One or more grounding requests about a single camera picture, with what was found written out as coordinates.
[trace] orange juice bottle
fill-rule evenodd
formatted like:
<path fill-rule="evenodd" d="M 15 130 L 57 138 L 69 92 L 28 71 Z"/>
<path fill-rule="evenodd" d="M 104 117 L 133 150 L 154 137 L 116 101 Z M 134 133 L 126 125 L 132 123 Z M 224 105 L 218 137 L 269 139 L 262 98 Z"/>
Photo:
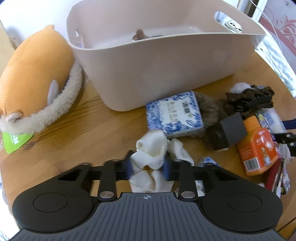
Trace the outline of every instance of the orange juice bottle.
<path fill-rule="evenodd" d="M 268 129 L 260 126 L 256 116 L 244 120 L 248 135 L 237 144 L 246 174 L 264 173 L 278 159 L 276 147 Z"/>

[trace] blue and white tissue box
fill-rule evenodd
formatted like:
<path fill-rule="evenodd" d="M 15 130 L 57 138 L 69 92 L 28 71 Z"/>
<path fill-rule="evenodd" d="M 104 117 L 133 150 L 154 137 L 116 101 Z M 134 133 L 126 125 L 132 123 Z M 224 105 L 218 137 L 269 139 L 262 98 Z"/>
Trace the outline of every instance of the blue and white tissue box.
<path fill-rule="evenodd" d="M 146 104 L 148 129 L 161 129 L 167 138 L 201 135 L 200 109 L 193 91 Z"/>
<path fill-rule="evenodd" d="M 200 161 L 195 166 L 196 167 L 204 167 L 207 163 L 214 164 L 216 166 L 220 166 L 217 162 L 215 162 L 209 156 L 201 158 Z"/>

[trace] plastic storage bin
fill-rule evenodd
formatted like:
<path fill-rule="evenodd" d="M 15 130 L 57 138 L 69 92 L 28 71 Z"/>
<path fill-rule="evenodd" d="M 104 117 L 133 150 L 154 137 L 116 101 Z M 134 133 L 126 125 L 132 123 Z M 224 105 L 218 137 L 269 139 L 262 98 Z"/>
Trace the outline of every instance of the plastic storage bin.
<path fill-rule="evenodd" d="M 233 33 L 222 12 L 240 24 Z M 137 29 L 148 36 L 132 41 Z M 127 111 L 233 74 L 264 30 L 221 0 L 84 0 L 67 17 L 69 42 L 103 102 Z"/>

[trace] plush toy ear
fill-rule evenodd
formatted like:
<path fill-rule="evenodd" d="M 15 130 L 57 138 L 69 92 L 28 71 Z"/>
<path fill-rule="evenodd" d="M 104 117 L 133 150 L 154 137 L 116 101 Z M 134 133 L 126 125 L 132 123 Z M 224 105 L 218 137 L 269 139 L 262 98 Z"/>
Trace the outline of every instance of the plush toy ear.
<path fill-rule="evenodd" d="M 54 25 L 53 25 L 53 24 L 50 24 L 50 25 L 47 25 L 45 28 L 51 28 L 51 29 L 54 29 Z"/>
<path fill-rule="evenodd" d="M 59 94 L 59 84 L 56 80 L 53 80 L 50 84 L 48 95 L 47 95 L 47 106 L 54 102 L 54 99 Z"/>
<path fill-rule="evenodd" d="M 11 113 L 9 116 L 6 117 L 7 122 L 15 122 L 18 118 L 22 117 L 22 114 L 19 112 Z"/>

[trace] pink wallpaper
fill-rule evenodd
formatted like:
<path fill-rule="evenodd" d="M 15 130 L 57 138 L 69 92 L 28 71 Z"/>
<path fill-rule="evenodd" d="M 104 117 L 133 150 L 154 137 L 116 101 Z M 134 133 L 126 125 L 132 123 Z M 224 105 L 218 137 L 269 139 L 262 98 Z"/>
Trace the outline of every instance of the pink wallpaper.
<path fill-rule="evenodd" d="M 263 12 L 272 22 L 281 41 L 283 55 L 296 73 L 296 4 L 292 0 L 268 0 Z M 264 15 L 259 22 L 278 42 L 272 25 Z"/>

